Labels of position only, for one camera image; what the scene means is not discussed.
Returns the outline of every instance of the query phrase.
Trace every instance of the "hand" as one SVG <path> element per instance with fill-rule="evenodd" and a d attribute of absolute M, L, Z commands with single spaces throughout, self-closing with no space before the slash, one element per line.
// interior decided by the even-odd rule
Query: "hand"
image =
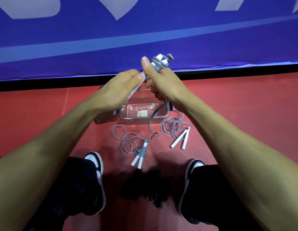
<path fill-rule="evenodd" d="M 183 99 L 193 96 L 189 89 L 183 84 L 171 69 L 161 69 L 157 73 L 147 57 L 142 58 L 144 72 L 150 79 L 146 81 L 146 88 L 151 87 L 151 92 L 160 101 L 169 100 L 177 110 L 183 111 Z"/>
<path fill-rule="evenodd" d="M 143 81 L 143 75 L 135 69 L 124 71 L 109 80 L 89 100 L 96 104 L 100 112 L 113 111 L 120 108 L 127 100 L 132 90 Z"/>

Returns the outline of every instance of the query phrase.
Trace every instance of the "jump rope handle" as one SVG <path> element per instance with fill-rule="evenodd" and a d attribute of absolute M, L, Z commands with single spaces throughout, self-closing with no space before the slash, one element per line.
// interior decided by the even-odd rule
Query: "jump rope handle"
<path fill-rule="evenodd" d="M 173 60 L 173 59 L 174 58 L 173 58 L 173 56 L 171 54 L 167 54 L 167 56 L 164 56 L 162 54 L 159 54 L 156 57 L 153 57 L 152 58 L 151 65 L 153 66 L 153 68 L 155 69 L 155 71 L 159 73 L 160 72 L 160 69 L 167 68 L 168 67 L 168 64 L 169 64 L 169 61 L 170 60 Z M 142 85 L 142 83 L 145 82 L 149 78 L 147 75 L 145 75 L 144 72 L 142 72 L 142 75 L 144 77 L 143 78 L 143 81 L 136 88 L 133 89 L 133 91 L 131 92 L 131 95 L 128 97 L 128 100 L 137 91 L 137 89 Z"/>

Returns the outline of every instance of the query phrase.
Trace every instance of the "forearm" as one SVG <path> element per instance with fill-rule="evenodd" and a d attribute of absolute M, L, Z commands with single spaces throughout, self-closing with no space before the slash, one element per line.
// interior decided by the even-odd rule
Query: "forearm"
<path fill-rule="evenodd" d="M 23 230 L 96 114 L 87 100 L 0 159 L 0 230 Z"/>
<path fill-rule="evenodd" d="M 184 110 L 208 144 L 233 189 L 270 230 L 298 229 L 298 165 L 239 130 L 198 97 Z"/>

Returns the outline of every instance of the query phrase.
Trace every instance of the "person's left hand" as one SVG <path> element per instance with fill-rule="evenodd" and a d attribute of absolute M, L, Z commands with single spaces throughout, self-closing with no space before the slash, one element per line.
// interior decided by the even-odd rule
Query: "person's left hand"
<path fill-rule="evenodd" d="M 142 81 L 143 75 L 135 69 L 121 72 L 94 93 L 89 100 L 97 105 L 96 108 L 100 112 L 118 109 Z"/>

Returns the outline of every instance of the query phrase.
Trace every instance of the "person's right hand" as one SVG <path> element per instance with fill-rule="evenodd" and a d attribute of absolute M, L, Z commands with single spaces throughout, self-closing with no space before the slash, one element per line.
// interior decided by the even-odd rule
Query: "person's right hand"
<path fill-rule="evenodd" d="M 151 92 L 160 101 L 169 100 L 179 111 L 183 111 L 183 103 L 186 97 L 193 96 L 171 69 L 161 69 L 157 73 L 147 57 L 142 58 L 142 66 L 145 74 L 150 79 L 146 81 L 146 88 L 151 87 Z"/>

